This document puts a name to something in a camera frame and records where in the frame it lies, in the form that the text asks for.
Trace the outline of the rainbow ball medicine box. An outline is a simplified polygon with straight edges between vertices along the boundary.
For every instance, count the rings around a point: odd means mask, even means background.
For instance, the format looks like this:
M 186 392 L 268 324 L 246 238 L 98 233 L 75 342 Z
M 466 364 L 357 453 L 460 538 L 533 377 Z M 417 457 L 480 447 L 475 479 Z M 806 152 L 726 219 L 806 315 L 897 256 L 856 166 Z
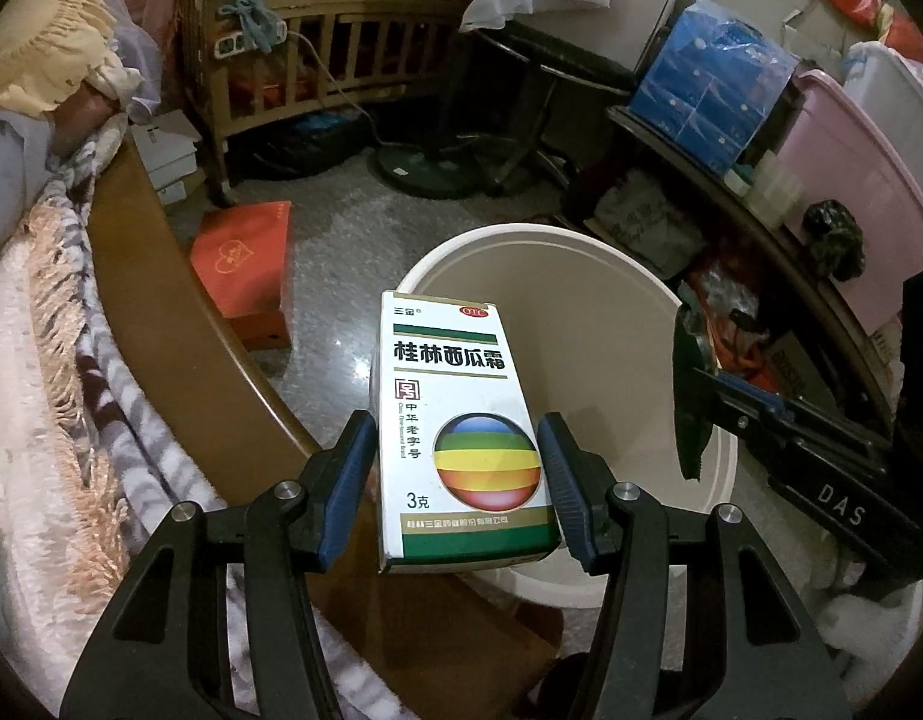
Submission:
M 555 507 L 495 305 L 386 291 L 372 387 L 382 571 L 479 571 L 555 550 Z

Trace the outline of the cream trash bin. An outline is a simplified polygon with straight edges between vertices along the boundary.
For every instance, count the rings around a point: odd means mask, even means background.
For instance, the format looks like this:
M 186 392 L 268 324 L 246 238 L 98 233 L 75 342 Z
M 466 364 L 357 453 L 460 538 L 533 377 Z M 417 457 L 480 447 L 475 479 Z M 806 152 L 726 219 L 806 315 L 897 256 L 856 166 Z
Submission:
M 494 224 L 440 244 L 393 291 L 498 308 L 537 447 L 541 418 L 558 413 L 580 449 L 663 505 L 707 514 L 729 499 L 732 434 L 712 434 L 699 481 L 681 475 L 672 364 L 679 302 L 640 263 L 577 232 Z M 473 572 L 558 608 L 595 608 L 606 587 L 562 536 L 541 559 Z

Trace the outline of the striped fleece blanket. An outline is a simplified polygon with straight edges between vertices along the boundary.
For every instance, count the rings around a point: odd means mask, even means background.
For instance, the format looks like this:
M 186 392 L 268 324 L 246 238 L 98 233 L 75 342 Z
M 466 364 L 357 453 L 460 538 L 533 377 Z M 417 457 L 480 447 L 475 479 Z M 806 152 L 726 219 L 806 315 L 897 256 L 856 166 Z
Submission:
M 226 501 L 216 493 L 196 461 L 176 440 L 167 422 L 157 413 L 130 371 L 116 344 L 109 319 L 103 312 L 94 251 L 87 223 L 92 213 L 97 181 L 118 153 L 126 133 L 125 114 L 116 114 L 92 133 L 67 160 L 56 161 L 53 179 L 41 192 L 37 208 L 45 203 L 57 218 L 53 244 L 59 247 L 63 266 L 63 296 L 74 298 L 74 362 L 82 387 L 82 416 L 73 439 L 89 441 L 87 481 L 102 470 L 102 479 L 113 484 L 117 514 L 125 522 L 116 528 L 115 541 L 128 557 L 137 556 L 170 506 L 191 499 L 206 511 L 219 511 Z M 224 569 L 222 631 L 226 655 L 232 665 L 226 674 L 227 688 L 239 709 L 256 712 L 255 684 L 248 655 L 244 569 Z M 406 707 L 372 667 L 352 650 L 323 616 L 315 611 L 317 642 L 326 645 L 329 678 L 338 691 L 343 718 L 418 718 Z

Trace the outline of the black crumpled bag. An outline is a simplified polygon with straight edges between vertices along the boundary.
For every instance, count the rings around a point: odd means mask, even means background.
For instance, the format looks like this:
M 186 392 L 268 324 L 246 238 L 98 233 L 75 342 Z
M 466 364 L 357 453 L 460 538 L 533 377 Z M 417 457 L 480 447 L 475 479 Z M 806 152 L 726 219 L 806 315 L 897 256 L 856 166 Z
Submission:
M 839 200 L 812 203 L 802 216 L 802 231 L 820 277 L 845 283 L 864 273 L 864 231 Z

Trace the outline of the pink storage bin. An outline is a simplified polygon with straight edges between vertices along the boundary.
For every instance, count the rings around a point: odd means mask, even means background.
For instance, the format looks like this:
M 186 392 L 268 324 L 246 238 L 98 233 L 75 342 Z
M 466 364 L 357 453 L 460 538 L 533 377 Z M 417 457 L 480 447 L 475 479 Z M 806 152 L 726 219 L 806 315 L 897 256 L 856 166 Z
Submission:
M 864 273 L 837 289 L 867 335 L 900 313 L 903 283 L 923 270 L 923 193 L 898 151 L 834 78 L 793 78 L 797 106 L 777 158 L 804 208 L 837 200 L 864 233 Z

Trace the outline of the blue tissue pack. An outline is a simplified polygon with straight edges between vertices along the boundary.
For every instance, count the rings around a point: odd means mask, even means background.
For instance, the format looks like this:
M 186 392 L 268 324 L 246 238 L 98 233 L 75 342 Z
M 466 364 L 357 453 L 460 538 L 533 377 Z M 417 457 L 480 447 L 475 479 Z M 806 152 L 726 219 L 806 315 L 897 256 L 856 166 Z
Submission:
M 724 176 L 790 82 L 798 60 L 735 11 L 696 0 L 678 16 L 628 106 Z

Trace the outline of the black fan base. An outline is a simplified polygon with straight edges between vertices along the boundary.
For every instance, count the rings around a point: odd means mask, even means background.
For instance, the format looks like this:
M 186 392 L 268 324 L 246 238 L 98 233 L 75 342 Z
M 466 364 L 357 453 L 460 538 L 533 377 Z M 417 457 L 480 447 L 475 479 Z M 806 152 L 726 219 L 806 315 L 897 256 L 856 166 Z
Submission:
M 383 145 L 370 158 L 380 181 L 426 200 L 466 200 L 493 187 L 480 137 L 441 145 Z

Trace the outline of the white storage bin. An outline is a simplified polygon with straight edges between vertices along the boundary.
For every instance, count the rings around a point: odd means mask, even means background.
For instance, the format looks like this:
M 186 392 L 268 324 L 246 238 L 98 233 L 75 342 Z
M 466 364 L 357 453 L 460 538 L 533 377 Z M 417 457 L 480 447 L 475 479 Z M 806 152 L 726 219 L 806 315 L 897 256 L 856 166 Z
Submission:
M 923 193 L 923 64 L 877 41 L 849 49 L 844 91 L 877 124 Z

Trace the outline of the red gift box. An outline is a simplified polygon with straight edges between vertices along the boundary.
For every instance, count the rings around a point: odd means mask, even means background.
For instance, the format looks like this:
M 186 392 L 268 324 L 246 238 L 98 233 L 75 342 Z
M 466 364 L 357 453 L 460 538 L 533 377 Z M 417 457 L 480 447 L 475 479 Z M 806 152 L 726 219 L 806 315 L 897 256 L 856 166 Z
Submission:
M 245 348 L 289 348 L 290 203 L 252 203 L 206 213 L 190 263 Z

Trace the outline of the grey blanket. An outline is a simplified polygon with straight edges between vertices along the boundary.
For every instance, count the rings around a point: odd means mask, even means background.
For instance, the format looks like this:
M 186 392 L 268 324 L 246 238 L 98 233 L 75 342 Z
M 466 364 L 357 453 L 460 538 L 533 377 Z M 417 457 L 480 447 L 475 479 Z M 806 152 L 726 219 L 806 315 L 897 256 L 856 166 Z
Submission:
M 159 107 L 162 57 L 154 39 L 130 15 L 116 17 L 113 37 L 123 65 L 141 75 L 130 96 L 109 98 L 82 83 L 43 119 L 0 110 L 0 249 L 38 199 L 56 163 L 66 161 L 116 114 L 126 112 L 144 122 Z

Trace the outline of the wooden baby crib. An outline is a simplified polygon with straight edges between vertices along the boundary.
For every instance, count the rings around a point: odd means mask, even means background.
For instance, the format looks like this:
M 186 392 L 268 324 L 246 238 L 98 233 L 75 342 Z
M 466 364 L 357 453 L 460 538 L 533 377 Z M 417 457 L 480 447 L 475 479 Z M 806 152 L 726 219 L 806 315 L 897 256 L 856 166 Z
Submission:
M 178 0 L 183 89 L 230 187 L 255 128 L 398 96 L 429 76 L 471 0 Z

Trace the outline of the yellow frilled pillow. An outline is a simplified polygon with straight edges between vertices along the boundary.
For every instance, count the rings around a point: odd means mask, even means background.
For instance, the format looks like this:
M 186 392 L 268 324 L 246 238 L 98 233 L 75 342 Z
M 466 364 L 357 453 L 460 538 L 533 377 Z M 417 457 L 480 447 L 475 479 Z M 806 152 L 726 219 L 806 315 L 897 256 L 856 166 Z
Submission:
M 127 103 L 142 73 L 115 50 L 103 0 L 9 0 L 0 13 L 0 109 L 38 119 L 89 85 Z

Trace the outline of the wooden bed frame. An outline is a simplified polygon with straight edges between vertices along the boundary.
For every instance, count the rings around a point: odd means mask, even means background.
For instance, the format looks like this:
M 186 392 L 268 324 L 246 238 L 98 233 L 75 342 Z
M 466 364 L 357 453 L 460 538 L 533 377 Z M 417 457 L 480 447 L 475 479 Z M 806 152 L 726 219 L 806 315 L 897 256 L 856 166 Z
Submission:
M 102 172 L 89 236 L 121 356 L 176 440 L 229 504 L 297 475 L 318 449 L 191 270 L 136 148 Z M 375 507 L 308 582 L 315 606 L 421 718 L 499 718 L 555 649 L 453 575 L 377 571 Z

